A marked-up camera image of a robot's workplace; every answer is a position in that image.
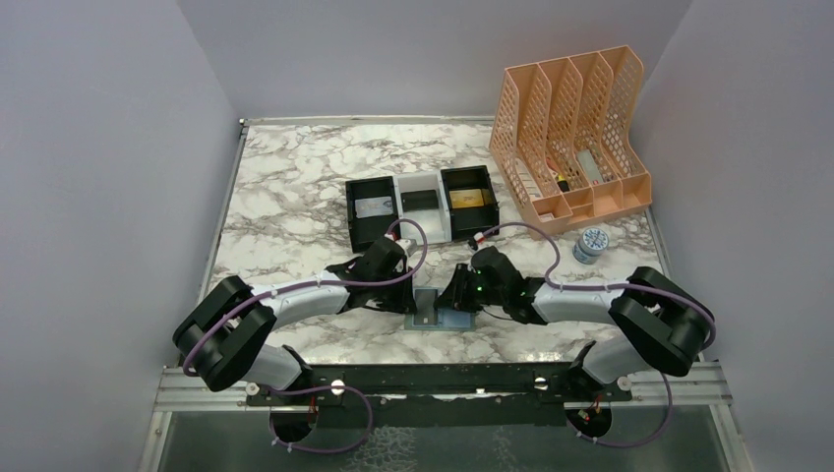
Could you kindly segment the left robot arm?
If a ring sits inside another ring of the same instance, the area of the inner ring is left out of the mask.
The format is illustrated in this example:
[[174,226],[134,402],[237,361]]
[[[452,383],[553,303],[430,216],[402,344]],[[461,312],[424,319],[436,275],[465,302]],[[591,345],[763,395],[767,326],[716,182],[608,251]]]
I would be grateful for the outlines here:
[[293,348],[269,346],[268,336],[369,303],[383,311],[415,312],[408,259],[416,249],[415,240],[387,234],[362,255],[296,282],[256,289],[238,275],[222,279],[174,330],[184,374],[201,378],[211,391],[244,381],[271,386],[285,403],[301,401],[309,390],[309,366]]

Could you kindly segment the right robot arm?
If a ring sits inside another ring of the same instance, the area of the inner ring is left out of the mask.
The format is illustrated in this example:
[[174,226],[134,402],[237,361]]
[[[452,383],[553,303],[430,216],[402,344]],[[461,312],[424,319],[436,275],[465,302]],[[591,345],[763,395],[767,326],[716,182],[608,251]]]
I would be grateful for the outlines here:
[[630,277],[606,284],[558,283],[522,275],[494,247],[458,265],[435,306],[466,313],[500,307],[523,325],[576,321],[616,326],[618,334],[586,344],[570,365],[568,389],[582,400],[621,377],[649,369],[684,377],[716,337],[711,312],[652,267],[640,266]]

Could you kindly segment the green card holder wallet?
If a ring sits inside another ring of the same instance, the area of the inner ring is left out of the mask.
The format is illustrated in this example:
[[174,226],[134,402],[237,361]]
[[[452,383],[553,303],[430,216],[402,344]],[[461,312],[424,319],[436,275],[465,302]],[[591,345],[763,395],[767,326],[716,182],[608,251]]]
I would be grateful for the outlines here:
[[[419,288],[435,288],[435,287],[418,287]],[[472,331],[475,329],[475,316],[466,312],[459,312],[452,309],[436,309],[438,314],[438,322],[434,326],[415,326],[413,324],[413,315],[406,315],[404,319],[404,328],[406,330],[420,330],[420,331]]]

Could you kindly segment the black credit card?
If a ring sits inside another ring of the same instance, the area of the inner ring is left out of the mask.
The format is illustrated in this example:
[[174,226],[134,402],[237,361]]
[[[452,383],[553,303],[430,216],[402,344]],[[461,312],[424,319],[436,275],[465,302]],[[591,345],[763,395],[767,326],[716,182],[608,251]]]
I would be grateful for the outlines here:
[[402,192],[400,196],[404,212],[434,210],[441,206],[436,189]]
[[414,291],[416,313],[413,315],[415,326],[434,326],[438,314],[434,307],[438,291],[435,288],[419,288]]

